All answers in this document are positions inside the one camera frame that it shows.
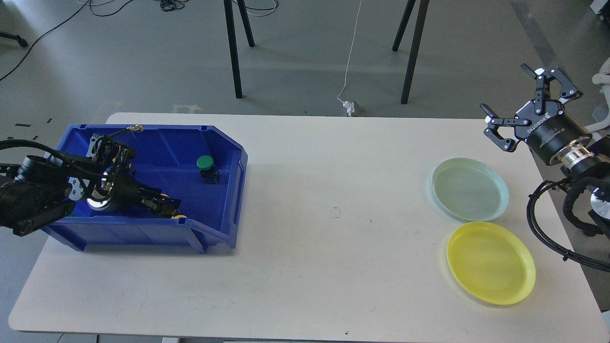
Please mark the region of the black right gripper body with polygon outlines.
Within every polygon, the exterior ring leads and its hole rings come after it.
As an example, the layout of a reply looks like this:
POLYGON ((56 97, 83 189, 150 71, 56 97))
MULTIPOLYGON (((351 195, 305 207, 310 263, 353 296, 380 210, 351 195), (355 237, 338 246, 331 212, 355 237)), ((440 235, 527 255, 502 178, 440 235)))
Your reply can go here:
POLYGON ((592 134, 568 115, 561 102, 544 101, 544 109, 538 113, 535 101, 528 101, 516 112, 516 119, 529 120, 529 126, 517 126, 516 138, 525 141, 536 156, 546 165, 559 163, 573 166, 582 159, 584 149, 592 140, 592 134))

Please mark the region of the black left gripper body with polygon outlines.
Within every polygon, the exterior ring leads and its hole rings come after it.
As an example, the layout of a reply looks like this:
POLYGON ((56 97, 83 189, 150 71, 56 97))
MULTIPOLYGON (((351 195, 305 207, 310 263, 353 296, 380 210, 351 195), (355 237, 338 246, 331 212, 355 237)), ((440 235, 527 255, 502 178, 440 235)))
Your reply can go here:
POLYGON ((130 174, 120 174, 113 182, 108 199, 101 201, 87 198, 86 204, 98 212, 128 212, 142 204, 141 186, 142 183, 130 174))

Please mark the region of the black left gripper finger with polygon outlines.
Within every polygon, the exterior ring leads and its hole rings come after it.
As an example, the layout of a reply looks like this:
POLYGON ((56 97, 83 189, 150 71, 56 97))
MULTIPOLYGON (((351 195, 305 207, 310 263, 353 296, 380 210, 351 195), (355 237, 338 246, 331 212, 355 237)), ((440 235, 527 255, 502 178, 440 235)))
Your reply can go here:
POLYGON ((149 187, 148 185, 139 185, 139 197, 142 202, 167 202, 170 201, 171 198, 162 193, 162 190, 159 188, 149 187))
POLYGON ((140 205, 148 212, 163 218, 172 218, 180 214, 181 205, 179 199, 152 199, 141 200, 140 205))

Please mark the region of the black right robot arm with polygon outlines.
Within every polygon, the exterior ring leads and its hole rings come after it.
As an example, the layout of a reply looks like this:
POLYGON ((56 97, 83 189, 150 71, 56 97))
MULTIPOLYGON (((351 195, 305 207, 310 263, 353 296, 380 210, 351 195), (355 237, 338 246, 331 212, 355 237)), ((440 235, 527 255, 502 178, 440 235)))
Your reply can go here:
POLYGON ((548 237, 538 224, 535 207, 538 199, 551 189, 560 189, 564 217, 586 236, 609 236, 609 139, 595 138, 574 120, 565 109, 567 102, 582 96, 581 91, 558 67, 533 70, 521 68, 535 80, 534 97, 511 119, 502 119, 488 105, 484 135, 501 150, 514 152, 520 142, 547 166, 560 165, 564 178, 544 181, 529 196, 526 217, 534 235, 564 261, 608 272, 606 261, 595 259, 563 247, 548 237))

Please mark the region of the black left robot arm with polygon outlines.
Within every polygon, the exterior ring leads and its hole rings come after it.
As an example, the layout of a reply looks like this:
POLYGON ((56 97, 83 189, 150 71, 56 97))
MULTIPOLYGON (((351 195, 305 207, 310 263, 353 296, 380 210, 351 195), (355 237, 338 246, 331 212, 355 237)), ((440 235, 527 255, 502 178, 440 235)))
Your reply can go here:
POLYGON ((133 207, 171 218, 181 200, 135 180, 136 150, 116 141, 121 134, 142 132, 133 125, 109 135, 94 134, 85 156, 52 149, 28 140, 2 140, 2 150, 33 148, 45 156, 27 155, 21 164, 1 165, 1 225, 26 236, 68 217, 76 202, 102 212, 133 207))

